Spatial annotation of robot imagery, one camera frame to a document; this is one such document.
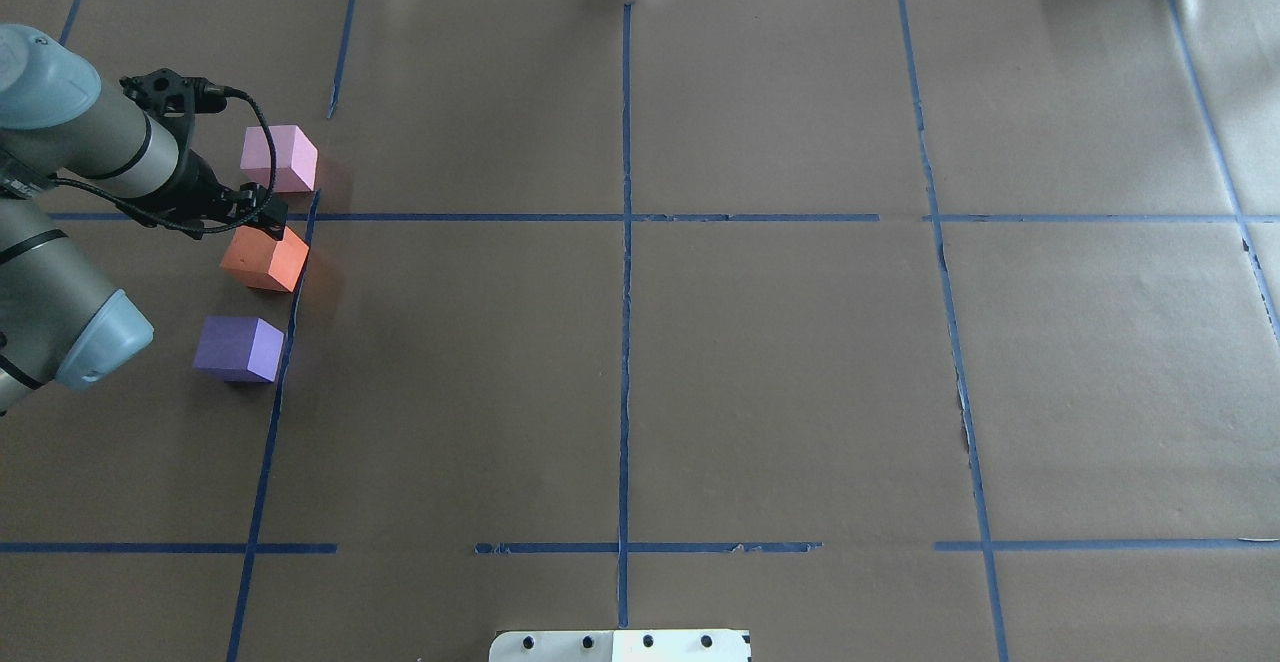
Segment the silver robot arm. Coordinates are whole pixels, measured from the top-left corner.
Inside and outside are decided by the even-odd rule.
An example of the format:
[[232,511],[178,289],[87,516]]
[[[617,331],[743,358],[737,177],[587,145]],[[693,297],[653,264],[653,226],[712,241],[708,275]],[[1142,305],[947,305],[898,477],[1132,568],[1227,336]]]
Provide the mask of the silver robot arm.
[[276,182],[221,184],[192,147],[196,119],[250,93],[166,68],[123,77],[51,36],[1,29],[1,406],[58,384],[87,389],[154,341],[154,327],[40,201],[55,191],[100,200],[148,229],[198,241],[251,228],[285,236]]

